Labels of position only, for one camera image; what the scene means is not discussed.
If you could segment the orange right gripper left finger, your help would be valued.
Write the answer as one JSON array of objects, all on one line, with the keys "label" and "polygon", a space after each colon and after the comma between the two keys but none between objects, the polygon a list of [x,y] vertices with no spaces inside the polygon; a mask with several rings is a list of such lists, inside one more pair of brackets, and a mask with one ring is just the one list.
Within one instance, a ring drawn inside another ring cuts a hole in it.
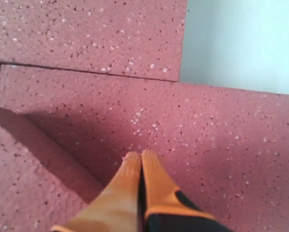
[{"label": "orange right gripper left finger", "polygon": [[141,156],[129,152],[115,176],[98,197],[65,225],[53,232],[136,232]]}]

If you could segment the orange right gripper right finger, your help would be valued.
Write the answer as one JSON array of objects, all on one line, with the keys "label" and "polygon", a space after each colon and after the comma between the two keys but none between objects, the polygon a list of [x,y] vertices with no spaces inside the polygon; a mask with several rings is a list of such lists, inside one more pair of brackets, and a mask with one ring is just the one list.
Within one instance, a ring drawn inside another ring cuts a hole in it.
[{"label": "orange right gripper right finger", "polygon": [[157,154],[144,150],[142,171],[145,190],[146,232],[227,232],[228,227],[196,206],[181,191],[160,163]]}]

